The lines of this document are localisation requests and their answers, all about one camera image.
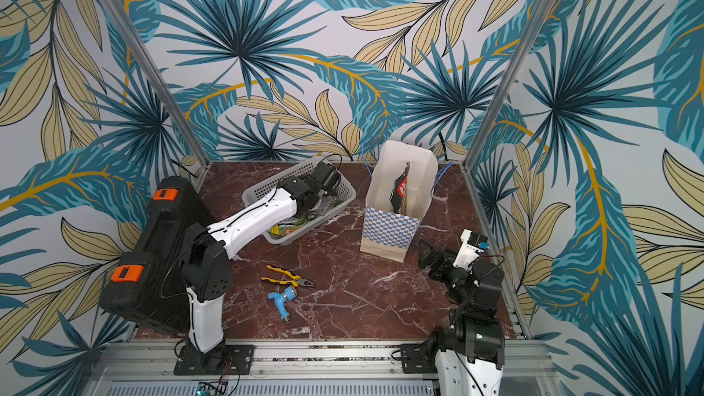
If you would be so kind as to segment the checkered paper bag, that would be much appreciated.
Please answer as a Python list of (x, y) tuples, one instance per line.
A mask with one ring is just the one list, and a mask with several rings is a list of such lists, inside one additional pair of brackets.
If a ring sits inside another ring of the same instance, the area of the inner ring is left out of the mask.
[(430, 209), (442, 170), (431, 150), (389, 140), (371, 176), (360, 251), (402, 262)]

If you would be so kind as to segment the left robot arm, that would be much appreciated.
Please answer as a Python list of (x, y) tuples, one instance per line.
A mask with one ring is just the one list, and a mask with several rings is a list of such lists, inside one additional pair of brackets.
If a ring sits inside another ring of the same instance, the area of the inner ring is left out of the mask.
[(260, 200), (234, 216), (207, 227), (190, 225), (176, 264), (189, 304), (184, 361), (195, 362), (204, 373), (216, 373), (234, 363), (227, 355), (222, 326), (225, 294), (234, 282), (231, 260), (278, 223), (312, 211), (340, 180), (336, 166), (320, 161), (305, 176), (279, 181)]

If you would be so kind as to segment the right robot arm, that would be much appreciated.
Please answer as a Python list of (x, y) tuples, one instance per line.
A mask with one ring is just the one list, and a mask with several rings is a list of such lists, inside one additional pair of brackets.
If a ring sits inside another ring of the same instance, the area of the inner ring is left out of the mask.
[(413, 371), (438, 374), (442, 395), (497, 395), (505, 339), (496, 318), (504, 272), (484, 255), (485, 238), (464, 241), (457, 252), (419, 242), (418, 266), (447, 287), (449, 325), (437, 326), (418, 348)]

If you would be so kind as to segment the light green condiment packet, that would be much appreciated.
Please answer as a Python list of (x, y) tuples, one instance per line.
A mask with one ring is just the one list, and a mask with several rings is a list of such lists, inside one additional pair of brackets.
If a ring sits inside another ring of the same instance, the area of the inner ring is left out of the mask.
[(312, 222), (315, 219), (313, 214), (307, 214), (306, 216), (294, 216), (286, 219), (268, 230), (270, 236), (273, 238), (283, 238), (289, 234), (299, 230), (304, 225)]

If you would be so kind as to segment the white plastic basket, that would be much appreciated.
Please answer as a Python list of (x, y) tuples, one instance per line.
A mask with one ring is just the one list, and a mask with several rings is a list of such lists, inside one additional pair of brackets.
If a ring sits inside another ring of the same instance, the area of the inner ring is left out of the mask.
[[(260, 183), (247, 188), (247, 190), (245, 190), (242, 194), (242, 200), (245, 207), (249, 207), (250, 205), (257, 203), (258, 200), (265, 197), (267, 194), (270, 194), (280, 181), (290, 176), (303, 177), (311, 173), (320, 161), (332, 163), (331, 159), (328, 157), (315, 156), (313, 158), (306, 159), (305, 161), (301, 161), (298, 164), (293, 165), (293, 167), (282, 170), (281, 172), (274, 174)], [(357, 191), (351, 182), (348, 181), (346, 176), (342, 175), (337, 188), (333, 192), (333, 195), (335, 196), (335, 200), (331, 203), (327, 212), (322, 216), (302, 224), (300, 227), (285, 236), (274, 236), (269, 231), (264, 232), (262, 236), (267, 240), (267, 242), (273, 245), (289, 245), (298, 238), (304, 236), (306, 233), (315, 230), (317, 227), (322, 227), (322, 225), (324, 225), (328, 220), (344, 211), (357, 197)]]

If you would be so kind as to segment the yellow black pliers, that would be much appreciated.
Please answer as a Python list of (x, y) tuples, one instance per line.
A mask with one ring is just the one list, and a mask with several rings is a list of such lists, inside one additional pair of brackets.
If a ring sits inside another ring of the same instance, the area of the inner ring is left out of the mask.
[(308, 280), (304, 278), (303, 276), (296, 274), (289, 269), (285, 269), (283, 267), (275, 266), (268, 264), (266, 266), (266, 269), (268, 271), (272, 271), (277, 273), (278, 275), (282, 276), (281, 279), (279, 278), (271, 278), (271, 277), (260, 277), (260, 280), (262, 282), (267, 282), (271, 284), (276, 284), (276, 285), (281, 285), (281, 286), (293, 286), (295, 288), (313, 288), (315, 287), (315, 283), (312, 282), (311, 280)]

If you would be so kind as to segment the blue plastic fitting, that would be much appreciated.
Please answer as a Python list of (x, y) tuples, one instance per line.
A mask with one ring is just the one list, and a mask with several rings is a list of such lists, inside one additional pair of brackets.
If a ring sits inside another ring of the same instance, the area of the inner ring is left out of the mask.
[(273, 301), (277, 310), (280, 313), (280, 319), (289, 324), (291, 321), (291, 314), (286, 308), (286, 304), (291, 302), (297, 297), (297, 291), (293, 286), (288, 286), (282, 293), (269, 293), (268, 299)]

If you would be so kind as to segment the black orange tool case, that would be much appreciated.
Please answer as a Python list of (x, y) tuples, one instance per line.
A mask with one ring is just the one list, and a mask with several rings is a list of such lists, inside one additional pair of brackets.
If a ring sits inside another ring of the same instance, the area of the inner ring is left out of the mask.
[(210, 225), (215, 218), (194, 185), (179, 176), (159, 183), (147, 213), (135, 249), (117, 262), (99, 306), (156, 332), (181, 335), (190, 327), (190, 305), (176, 261), (187, 228)]

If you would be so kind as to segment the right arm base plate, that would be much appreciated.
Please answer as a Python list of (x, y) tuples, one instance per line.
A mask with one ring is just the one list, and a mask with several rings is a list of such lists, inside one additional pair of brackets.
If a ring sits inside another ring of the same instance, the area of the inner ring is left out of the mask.
[(436, 357), (442, 353), (439, 346), (429, 342), (402, 344), (400, 349), (401, 368), (404, 374), (433, 374), (438, 372)]

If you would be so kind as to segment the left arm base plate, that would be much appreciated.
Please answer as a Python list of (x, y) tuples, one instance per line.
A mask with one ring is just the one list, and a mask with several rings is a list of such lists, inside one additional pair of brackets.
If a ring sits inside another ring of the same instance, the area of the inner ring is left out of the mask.
[(210, 352), (203, 353), (191, 343), (187, 343), (178, 354), (173, 374), (175, 376), (247, 376), (250, 374), (254, 353), (254, 345), (221, 343)]

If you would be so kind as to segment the aluminium front rail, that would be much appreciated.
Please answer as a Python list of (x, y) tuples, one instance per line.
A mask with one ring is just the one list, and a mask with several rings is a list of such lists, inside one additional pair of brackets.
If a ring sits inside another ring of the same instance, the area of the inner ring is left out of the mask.
[(245, 370), (178, 375), (176, 344), (166, 340), (109, 346), (93, 368), (85, 395), (564, 395), (546, 345), (509, 340), (502, 371), (478, 366), (460, 387), (458, 360), (438, 358), (436, 371), (411, 373), (399, 340), (250, 340)]

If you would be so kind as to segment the left aluminium frame post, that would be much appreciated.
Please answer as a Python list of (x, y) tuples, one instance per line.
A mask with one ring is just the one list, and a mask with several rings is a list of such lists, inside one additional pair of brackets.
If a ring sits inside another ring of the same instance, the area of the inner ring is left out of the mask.
[(205, 154), (199, 140), (195, 137), (193, 131), (189, 127), (183, 112), (176, 103), (168, 84), (165, 82), (157, 67), (157, 64), (151, 58), (150, 53), (142, 41), (136, 27), (132, 23), (130, 17), (121, 7), (118, 0), (98, 0), (103, 6), (104, 12), (110, 17), (117, 32), (120, 34), (126, 47), (132, 52), (136, 64), (141, 69), (142, 73), (150, 81), (151, 85), (161, 104), (165, 107), (172, 118), (172, 123), (181, 131), (186, 145), (192, 155), (197, 159), (199, 164), (207, 169), (210, 164), (210, 159)]

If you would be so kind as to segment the aluminium frame post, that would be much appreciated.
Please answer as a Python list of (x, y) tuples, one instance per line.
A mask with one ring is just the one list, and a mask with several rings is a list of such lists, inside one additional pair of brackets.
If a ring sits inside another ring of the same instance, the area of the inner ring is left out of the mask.
[(210, 159), (205, 154), (199, 140), (195, 137), (193, 131), (189, 127), (183, 112), (176, 103), (168, 84), (165, 82), (157, 67), (157, 64), (151, 58), (150, 53), (142, 41), (136, 27), (132, 23), (130, 17), (121, 7), (118, 0), (98, 0), (103, 6), (104, 12), (110, 17), (117, 32), (120, 34), (126, 47), (132, 52), (136, 64), (141, 69), (142, 73), (150, 81), (151, 85), (161, 104), (165, 107), (172, 118), (172, 123), (181, 131), (186, 145), (192, 155), (197, 159), (199, 164), (207, 169), (210, 164)]
[(546, 23), (548, 15), (550, 14), (550, 9), (555, 1), (556, 0), (536, 1), (535, 11), (533, 11), (532, 17), (526, 21), (524, 32), (518, 40), (513, 56), (511, 56), (511, 60), (504, 71), (504, 75), (502, 75), (502, 81), (499, 83), (491, 103), (485, 111), (480, 128), (478, 129), (477, 134), (473, 139), (472, 146), (467, 153), (463, 167), (465, 172), (470, 173), (474, 165), (478, 162), (483, 145), (491, 135), (492, 127), (496, 122), (507, 95), (509, 95), (511, 85), (514, 82), (523, 61), (527, 58), (533, 48), (535, 40), (544, 26), (544, 23)]

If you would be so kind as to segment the right aluminium frame post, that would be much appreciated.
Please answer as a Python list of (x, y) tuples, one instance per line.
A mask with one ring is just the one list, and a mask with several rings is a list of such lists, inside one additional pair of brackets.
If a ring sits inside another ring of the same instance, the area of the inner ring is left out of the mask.
[(524, 32), (518, 40), (513, 56), (511, 56), (511, 60), (504, 71), (504, 75), (502, 75), (502, 81), (499, 83), (491, 103), (485, 111), (480, 128), (478, 129), (477, 134), (473, 139), (472, 146), (467, 153), (463, 167), (465, 172), (470, 173), (474, 165), (478, 162), (483, 145), (491, 135), (492, 127), (496, 122), (507, 95), (509, 95), (511, 85), (514, 82), (523, 61), (527, 58), (533, 48), (535, 40), (544, 26), (544, 23), (546, 23), (548, 15), (550, 14), (550, 9), (555, 1), (556, 0), (536, 1), (535, 11), (533, 11), (532, 17), (526, 21)]

